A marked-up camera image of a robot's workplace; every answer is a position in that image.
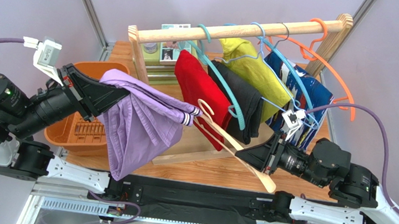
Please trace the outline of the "purple trousers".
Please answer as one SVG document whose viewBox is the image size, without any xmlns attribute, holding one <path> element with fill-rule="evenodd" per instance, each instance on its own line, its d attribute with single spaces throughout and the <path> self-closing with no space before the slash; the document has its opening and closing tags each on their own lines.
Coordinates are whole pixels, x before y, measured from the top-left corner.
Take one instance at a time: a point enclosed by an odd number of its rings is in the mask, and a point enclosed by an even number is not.
<svg viewBox="0 0 399 224">
<path fill-rule="evenodd" d="M 129 94 L 98 117 L 106 132 L 112 178 L 125 178 L 178 143 L 183 127 L 202 115 L 195 105 L 182 102 L 117 69 L 106 71 L 100 82 Z"/>
</svg>

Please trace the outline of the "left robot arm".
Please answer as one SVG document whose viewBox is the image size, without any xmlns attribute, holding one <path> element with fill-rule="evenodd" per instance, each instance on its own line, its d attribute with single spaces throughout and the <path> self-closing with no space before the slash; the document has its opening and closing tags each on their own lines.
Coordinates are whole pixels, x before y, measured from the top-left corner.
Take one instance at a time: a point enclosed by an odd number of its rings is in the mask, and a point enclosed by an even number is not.
<svg viewBox="0 0 399 224">
<path fill-rule="evenodd" d="M 32 97 L 0 73 L 0 175 L 27 181 L 44 176 L 105 193 L 111 182 L 108 173 L 62 160 L 33 135 L 74 113 L 91 122 L 128 95 L 127 90 L 100 83 L 72 64 L 59 68 L 57 77 Z"/>
</svg>

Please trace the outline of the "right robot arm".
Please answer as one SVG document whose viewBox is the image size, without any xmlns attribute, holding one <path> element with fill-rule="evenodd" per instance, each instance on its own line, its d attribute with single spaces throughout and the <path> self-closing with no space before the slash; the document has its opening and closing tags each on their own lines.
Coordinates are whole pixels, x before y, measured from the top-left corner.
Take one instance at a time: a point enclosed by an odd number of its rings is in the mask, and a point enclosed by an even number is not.
<svg viewBox="0 0 399 224">
<path fill-rule="evenodd" d="M 268 141 L 235 153 L 265 175 L 282 169 L 320 188 L 329 189 L 336 206 L 304 200 L 276 191 L 262 215 L 271 222 L 308 221 L 319 224 L 399 224 L 383 195 L 378 178 L 351 162 L 351 154 L 328 139 L 316 142 L 307 154 L 275 133 Z"/>
</svg>

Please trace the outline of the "beige wooden hanger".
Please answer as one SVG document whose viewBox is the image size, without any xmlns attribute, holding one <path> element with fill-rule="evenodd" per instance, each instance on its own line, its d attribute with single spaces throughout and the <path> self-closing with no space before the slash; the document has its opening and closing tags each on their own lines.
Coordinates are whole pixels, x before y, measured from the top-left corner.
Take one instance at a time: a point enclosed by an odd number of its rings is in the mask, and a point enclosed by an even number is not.
<svg viewBox="0 0 399 224">
<path fill-rule="evenodd" d="M 271 177 L 265 173 L 262 173 L 255 168 L 253 168 L 251 165 L 249 165 L 247 162 L 242 161 L 242 159 L 238 158 L 235 156 L 235 152 L 241 151 L 244 148 L 236 141 L 232 136 L 230 136 L 224 129 L 222 129 L 218 124 L 216 124 L 212 116 L 214 115 L 213 109 L 203 101 L 203 99 L 198 100 L 198 105 L 199 109 L 202 111 L 202 115 L 199 118 L 202 118 L 211 128 L 212 131 L 215 131 L 219 136 L 222 136 L 225 140 L 229 142 L 230 145 L 235 149 L 235 151 L 232 151 L 230 148 L 228 148 L 224 141 L 220 141 L 215 135 L 213 135 L 210 131 L 206 129 L 204 125 L 202 125 L 198 119 L 194 119 L 195 123 L 197 123 L 203 131 L 208 134 L 212 139 L 216 141 L 216 143 L 220 144 L 223 149 L 225 149 L 228 153 L 230 153 L 234 158 L 236 158 L 242 165 L 245 166 L 253 175 L 255 175 L 260 182 L 262 183 L 263 187 L 266 188 L 266 191 L 268 193 L 273 193 L 276 190 L 276 184 L 274 181 L 271 179 Z"/>
</svg>

